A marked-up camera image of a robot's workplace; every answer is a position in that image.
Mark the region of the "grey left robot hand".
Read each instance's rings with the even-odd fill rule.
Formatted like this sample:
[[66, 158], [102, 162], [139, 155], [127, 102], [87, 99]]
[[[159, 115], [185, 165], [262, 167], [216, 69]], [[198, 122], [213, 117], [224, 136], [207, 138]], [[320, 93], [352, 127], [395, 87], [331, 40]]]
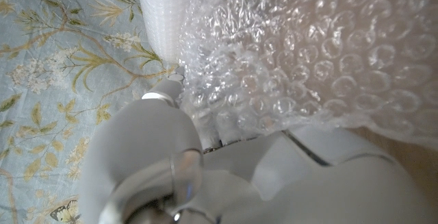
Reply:
[[84, 223], [436, 223], [390, 155], [310, 126], [204, 152], [163, 79], [92, 137], [79, 181]]

